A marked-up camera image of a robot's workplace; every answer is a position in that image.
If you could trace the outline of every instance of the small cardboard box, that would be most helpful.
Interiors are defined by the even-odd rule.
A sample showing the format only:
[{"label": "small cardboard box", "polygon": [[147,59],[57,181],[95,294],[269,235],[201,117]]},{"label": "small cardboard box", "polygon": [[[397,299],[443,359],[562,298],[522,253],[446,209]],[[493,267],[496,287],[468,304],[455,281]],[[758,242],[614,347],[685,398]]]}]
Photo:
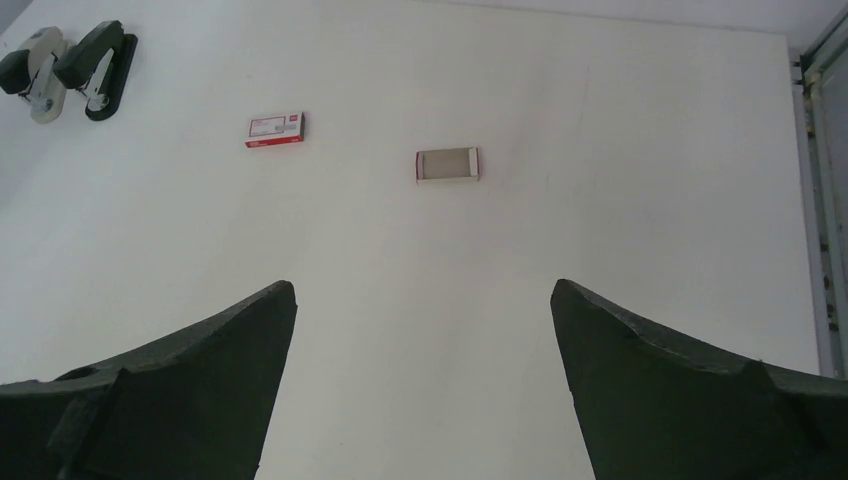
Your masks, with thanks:
[{"label": "small cardboard box", "polygon": [[480,153],[477,148],[429,150],[415,156],[415,181],[419,184],[478,180]]},{"label": "small cardboard box", "polygon": [[303,141],[303,112],[280,113],[250,119],[247,148],[267,147]]}]

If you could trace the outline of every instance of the metal door frame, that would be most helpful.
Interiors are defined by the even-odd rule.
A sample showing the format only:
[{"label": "metal door frame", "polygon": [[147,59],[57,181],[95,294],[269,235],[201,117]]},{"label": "metal door frame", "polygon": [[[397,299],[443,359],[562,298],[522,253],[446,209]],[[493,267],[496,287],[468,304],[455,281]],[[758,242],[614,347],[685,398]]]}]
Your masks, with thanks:
[{"label": "metal door frame", "polygon": [[848,245],[839,240],[843,226],[827,142],[822,88],[833,76],[834,67],[845,61],[848,7],[793,65],[793,77],[799,77],[793,93],[819,366],[822,375],[834,378],[846,378],[848,372],[848,278],[843,267],[848,267],[848,252],[844,251]]}]

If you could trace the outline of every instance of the label on box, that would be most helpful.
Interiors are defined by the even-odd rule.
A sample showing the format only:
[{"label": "label on box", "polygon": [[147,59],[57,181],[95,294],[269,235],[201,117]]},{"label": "label on box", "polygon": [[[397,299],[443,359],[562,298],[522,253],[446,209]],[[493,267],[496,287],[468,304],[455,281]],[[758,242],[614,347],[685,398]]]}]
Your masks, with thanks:
[{"label": "label on box", "polygon": [[[250,136],[259,137],[262,135],[274,135],[283,133],[289,130],[297,130],[296,123],[286,123],[289,117],[271,117],[260,118],[250,122]],[[294,121],[297,122],[298,116],[293,115]]]}]

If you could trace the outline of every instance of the black stapler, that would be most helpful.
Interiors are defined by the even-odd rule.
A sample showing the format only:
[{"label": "black stapler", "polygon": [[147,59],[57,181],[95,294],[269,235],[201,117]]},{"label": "black stapler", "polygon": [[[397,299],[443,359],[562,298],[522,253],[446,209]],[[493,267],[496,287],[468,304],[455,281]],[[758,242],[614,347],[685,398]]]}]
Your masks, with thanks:
[{"label": "black stapler", "polygon": [[0,60],[0,88],[27,102],[32,107],[30,116],[38,123],[52,122],[62,113],[66,90],[52,67],[69,46],[61,30],[46,27]]},{"label": "black stapler", "polygon": [[65,87],[88,99],[89,119],[106,120],[118,111],[137,43],[138,37],[124,33],[121,22],[103,22],[53,65]]}]

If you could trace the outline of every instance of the white stapler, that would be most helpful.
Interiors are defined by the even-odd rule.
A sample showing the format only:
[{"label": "white stapler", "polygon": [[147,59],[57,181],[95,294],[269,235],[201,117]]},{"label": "white stapler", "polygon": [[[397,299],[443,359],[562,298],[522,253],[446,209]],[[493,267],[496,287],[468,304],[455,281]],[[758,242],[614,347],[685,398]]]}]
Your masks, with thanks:
[{"label": "white stapler", "polygon": [[53,64],[69,47],[61,30],[46,27],[0,60],[0,88],[30,104],[37,123],[52,122],[62,113],[67,89],[53,73]]}]

